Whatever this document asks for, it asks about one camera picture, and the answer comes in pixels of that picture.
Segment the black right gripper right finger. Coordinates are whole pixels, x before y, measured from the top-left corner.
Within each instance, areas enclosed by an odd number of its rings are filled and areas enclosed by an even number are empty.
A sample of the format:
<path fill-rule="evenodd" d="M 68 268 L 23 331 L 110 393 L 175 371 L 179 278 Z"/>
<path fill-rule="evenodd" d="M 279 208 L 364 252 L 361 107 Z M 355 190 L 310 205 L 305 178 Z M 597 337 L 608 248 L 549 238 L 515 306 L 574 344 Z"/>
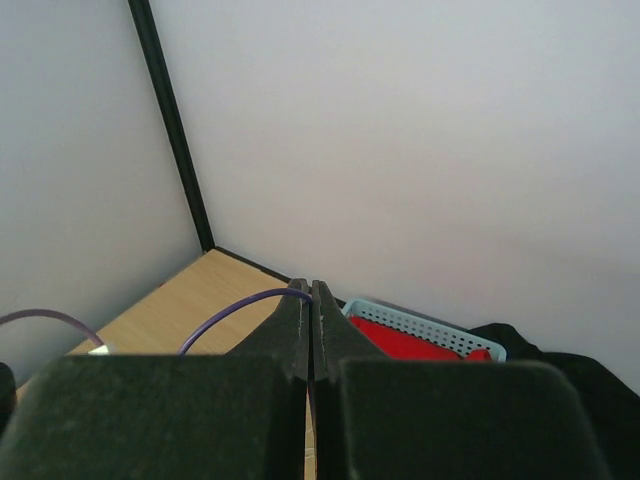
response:
<path fill-rule="evenodd" d="M 312 284 L 321 479 L 607 479 L 579 396 L 539 362 L 400 361 Z"/>

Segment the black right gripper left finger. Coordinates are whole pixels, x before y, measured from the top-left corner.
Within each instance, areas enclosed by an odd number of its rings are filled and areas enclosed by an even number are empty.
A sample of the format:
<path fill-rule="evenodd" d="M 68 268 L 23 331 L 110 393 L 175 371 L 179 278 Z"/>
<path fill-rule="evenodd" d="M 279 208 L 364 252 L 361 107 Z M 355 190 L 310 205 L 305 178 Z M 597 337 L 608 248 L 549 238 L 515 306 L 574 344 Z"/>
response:
<path fill-rule="evenodd" d="M 310 288 L 222 355 L 69 355 L 1 438 L 5 479 L 300 479 Z"/>

